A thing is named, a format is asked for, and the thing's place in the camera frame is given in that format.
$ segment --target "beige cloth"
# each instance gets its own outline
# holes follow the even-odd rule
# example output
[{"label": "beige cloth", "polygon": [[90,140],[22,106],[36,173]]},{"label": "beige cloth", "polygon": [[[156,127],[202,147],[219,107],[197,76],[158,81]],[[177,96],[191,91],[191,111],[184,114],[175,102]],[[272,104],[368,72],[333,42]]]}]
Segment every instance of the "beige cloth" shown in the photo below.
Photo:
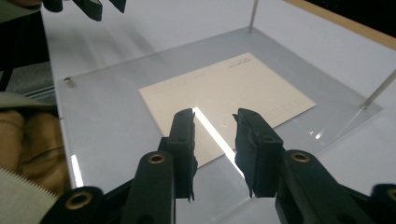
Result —
[{"label": "beige cloth", "polygon": [[49,112],[0,111],[0,166],[62,195],[70,189],[60,123]]}]

